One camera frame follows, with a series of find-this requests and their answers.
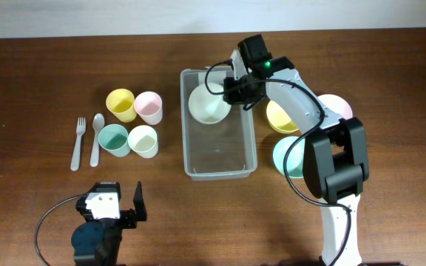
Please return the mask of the grey plastic fork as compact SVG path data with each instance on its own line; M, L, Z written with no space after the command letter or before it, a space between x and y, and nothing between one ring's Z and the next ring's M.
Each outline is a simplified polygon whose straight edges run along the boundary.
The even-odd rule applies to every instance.
M86 131L86 119L84 117L79 117L77 119L77 126L76 126L76 139L75 139L75 145L72 153L72 159L70 164L70 169L72 171L77 171L80 166L80 160L81 160L81 139Z

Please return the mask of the yellow plastic cup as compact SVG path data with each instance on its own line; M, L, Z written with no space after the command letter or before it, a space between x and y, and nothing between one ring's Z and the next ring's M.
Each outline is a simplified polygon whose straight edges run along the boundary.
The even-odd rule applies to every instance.
M115 89L106 97L106 107L121 122L132 122L137 117L135 96L128 89Z

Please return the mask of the grey plastic spoon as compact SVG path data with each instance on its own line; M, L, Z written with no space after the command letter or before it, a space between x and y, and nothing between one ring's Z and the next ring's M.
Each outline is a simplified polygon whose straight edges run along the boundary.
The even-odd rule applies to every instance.
M99 164L99 142L98 136L102 128L105 126L104 116L101 113L97 113L92 121L92 127L94 130L94 140L92 143L92 151L90 155L89 164L91 167L96 167Z

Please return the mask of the yellow plastic bowl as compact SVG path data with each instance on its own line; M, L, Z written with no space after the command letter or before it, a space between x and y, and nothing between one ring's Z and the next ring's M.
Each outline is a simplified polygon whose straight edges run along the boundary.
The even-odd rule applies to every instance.
M266 117L271 128L281 134L291 134L299 130L286 112L272 100L267 104Z

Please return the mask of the green plastic bowl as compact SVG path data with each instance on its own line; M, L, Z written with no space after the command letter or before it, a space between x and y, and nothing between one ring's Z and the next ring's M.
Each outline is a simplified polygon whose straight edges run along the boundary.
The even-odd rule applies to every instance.
M284 175L283 161L285 158L285 153L288 151L291 144L293 144L298 137L289 136L280 140L273 150L273 162L275 168ZM291 153L288 156L287 161L287 170L290 178L293 179L302 179L302 167L304 161L304 151L305 151L305 141L301 140L298 144L292 149Z

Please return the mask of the clear plastic container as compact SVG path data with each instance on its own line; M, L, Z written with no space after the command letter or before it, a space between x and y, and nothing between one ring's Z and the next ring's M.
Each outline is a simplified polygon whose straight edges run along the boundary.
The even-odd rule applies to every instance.
M190 114L189 96L204 82L205 74L204 69L185 69L180 73L185 172L194 181L248 177L257 168L252 112L234 105L224 119L213 125L202 124Z

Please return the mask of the cream plastic cup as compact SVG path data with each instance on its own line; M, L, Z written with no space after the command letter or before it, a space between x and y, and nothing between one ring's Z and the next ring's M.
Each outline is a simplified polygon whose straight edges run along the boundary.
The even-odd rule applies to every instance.
M142 158L153 158L158 153L158 134L151 126L136 126L129 133L128 145Z

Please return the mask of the green plastic cup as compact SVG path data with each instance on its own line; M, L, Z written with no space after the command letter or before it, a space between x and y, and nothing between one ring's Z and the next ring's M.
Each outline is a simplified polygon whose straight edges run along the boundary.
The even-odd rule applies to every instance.
M98 143L104 150L115 157L125 157L130 153L128 145L129 133L120 124L109 124L100 130Z

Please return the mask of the pink plastic cup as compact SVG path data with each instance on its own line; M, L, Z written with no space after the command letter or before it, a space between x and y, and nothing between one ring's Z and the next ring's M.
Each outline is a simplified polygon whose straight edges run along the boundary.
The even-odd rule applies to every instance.
M163 119L163 101L156 92L142 92L134 102L135 111L149 125L159 124Z

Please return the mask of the pink plastic bowl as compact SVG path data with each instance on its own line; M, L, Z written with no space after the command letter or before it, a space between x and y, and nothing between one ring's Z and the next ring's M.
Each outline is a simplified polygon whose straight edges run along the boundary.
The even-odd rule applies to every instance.
M341 115L346 120L354 116L349 103L338 95L324 94L320 95L318 99L331 111Z

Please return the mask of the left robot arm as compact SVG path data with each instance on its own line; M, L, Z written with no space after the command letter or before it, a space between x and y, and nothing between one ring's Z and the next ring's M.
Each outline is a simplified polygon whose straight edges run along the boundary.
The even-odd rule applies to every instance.
M98 182L78 199L75 209L85 223L74 230L71 238L77 265L116 265L122 232L147 221L142 183L137 183L133 208L122 211L120 201L118 182Z

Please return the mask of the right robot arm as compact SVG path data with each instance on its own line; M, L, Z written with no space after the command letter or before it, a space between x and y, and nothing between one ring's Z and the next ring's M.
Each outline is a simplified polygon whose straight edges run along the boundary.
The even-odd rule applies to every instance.
M357 207L369 177L365 128L356 118L332 111L308 88L286 58L273 57L261 35L240 41L226 61L234 75L225 79L223 98L249 110L263 98L277 103L298 126L304 143L302 175L321 210L322 265L360 265Z

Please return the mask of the cream plastic bowl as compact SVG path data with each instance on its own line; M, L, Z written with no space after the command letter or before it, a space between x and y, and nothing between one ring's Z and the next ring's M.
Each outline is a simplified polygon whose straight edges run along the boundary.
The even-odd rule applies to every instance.
M212 125L222 121L231 111L231 105L224 101L222 95L213 95L213 92L222 92L223 86L218 83L204 83L197 86L189 96L189 112L199 123Z

